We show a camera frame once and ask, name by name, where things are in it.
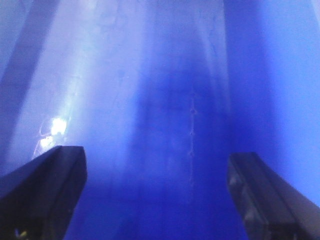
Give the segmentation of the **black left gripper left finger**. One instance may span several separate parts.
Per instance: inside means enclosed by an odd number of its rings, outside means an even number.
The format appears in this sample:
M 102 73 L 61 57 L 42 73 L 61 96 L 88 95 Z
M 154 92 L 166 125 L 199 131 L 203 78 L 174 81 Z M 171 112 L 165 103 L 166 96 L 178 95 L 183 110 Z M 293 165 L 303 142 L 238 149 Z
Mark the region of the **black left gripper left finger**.
M 2 240 L 62 240 L 87 180 L 82 146 L 56 146 L 0 178 Z

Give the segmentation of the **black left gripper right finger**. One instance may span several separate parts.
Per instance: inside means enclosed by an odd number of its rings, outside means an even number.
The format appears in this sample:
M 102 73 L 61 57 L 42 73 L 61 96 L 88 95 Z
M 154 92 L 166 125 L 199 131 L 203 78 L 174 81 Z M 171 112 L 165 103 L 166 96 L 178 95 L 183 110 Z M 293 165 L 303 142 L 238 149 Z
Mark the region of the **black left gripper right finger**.
M 320 208 L 255 152 L 229 156 L 227 188 L 250 240 L 320 238 Z

